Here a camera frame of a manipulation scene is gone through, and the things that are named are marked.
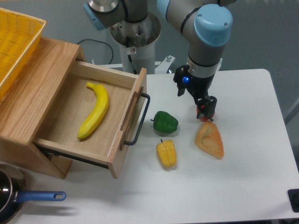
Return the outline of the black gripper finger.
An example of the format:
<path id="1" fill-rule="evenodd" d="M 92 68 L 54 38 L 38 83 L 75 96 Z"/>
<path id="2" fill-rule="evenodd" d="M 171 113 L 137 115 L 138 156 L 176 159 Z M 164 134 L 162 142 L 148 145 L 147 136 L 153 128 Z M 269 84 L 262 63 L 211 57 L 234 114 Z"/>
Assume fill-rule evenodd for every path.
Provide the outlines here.
<path id="1" fill-rule="evenodd" d="M 207 115 L 206 115 L 206 104 L 207 104 L 207 99 L 206 98 L 199 99 L 196 102 L 196 106 L 199 108 L 199 112 L 207 117 Z"/>
<path id="2" fill-rule="evenodd" d="M 217 98 L 214 96 L 206 96 L 205 112 L 207 118 L 212 118 L 215 113 Z"/>

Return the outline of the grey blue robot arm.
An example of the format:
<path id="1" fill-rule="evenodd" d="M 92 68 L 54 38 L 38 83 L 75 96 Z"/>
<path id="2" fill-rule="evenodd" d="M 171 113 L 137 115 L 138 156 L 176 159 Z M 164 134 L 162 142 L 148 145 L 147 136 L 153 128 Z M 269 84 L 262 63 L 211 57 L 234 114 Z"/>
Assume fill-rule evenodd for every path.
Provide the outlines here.
<path id="1" fill-rule="evenodd" d="M 157 8 L 188 42 L 186 64 L 175 70 L 178 95 L 191 94 L 197 118 L 212 120 L 217 99 L 208 94 L 233 25 L 228 0 L 159 0 Z M 123 69 L 137 74 L 155 70 L 155 42 L 161 34 L 159 19 L 145 0 L 90 0 L 84 4 L 97 30 L 110 29 L 119 44 Z"/>

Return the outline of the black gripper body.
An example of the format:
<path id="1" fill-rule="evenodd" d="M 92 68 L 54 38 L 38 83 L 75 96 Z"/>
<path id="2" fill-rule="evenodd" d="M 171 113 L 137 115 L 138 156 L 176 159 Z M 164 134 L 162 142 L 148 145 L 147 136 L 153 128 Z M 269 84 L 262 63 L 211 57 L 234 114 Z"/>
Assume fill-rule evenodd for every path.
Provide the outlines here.
<path id="1" fill-rule="evenodd" d="M 208 94 L 208 89 L 212 84 L 214 75 L 210 77 L 195 77 L 191 74 L 184 76 L 184 85 L 190 95 L 193 97 L 196 105 L 199 105 L 199 101 Z"/>

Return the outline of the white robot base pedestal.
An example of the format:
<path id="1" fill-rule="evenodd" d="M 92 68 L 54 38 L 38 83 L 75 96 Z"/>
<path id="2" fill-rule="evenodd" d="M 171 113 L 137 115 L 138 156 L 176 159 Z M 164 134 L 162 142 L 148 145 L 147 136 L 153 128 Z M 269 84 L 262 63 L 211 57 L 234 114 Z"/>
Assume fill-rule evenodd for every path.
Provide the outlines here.
<path id="1" fill-rule="evenodd" d="M 119 45 L 124 72 L 139 74 L 145 68 L 148 74 L 155 73 L 155 50 L 161 24 L 153 13 L 149 12 L 138 23 L 118 22 L 110 31 Z"/>

